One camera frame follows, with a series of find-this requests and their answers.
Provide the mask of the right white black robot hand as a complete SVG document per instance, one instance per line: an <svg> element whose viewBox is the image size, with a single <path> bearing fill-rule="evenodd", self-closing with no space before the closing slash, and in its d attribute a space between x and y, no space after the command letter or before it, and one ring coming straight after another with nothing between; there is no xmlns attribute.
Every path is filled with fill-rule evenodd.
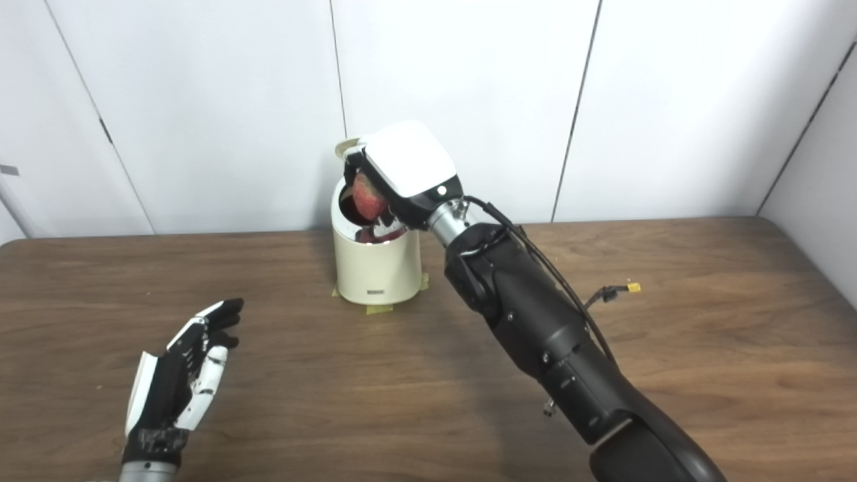
<svg viewBox="0 0 857 482"><path fill-rule="evenodd" d="M343 141L337 156L345 163L347 183L355 184L364 174L392 214L410 229L430 230L441 210L463 197L451 156L416 120Z"/></svg>

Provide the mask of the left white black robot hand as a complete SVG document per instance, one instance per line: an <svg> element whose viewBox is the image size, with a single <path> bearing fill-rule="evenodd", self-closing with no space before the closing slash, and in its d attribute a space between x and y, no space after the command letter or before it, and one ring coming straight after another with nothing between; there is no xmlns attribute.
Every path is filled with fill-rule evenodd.
<svg viewBox="0 0 857 482"><path fill-rule="evenodd" d="M201 424L239 340L244 299L226 299L193 315L162 354L142 351L125 422L123 470L174 474Z"/></svg>

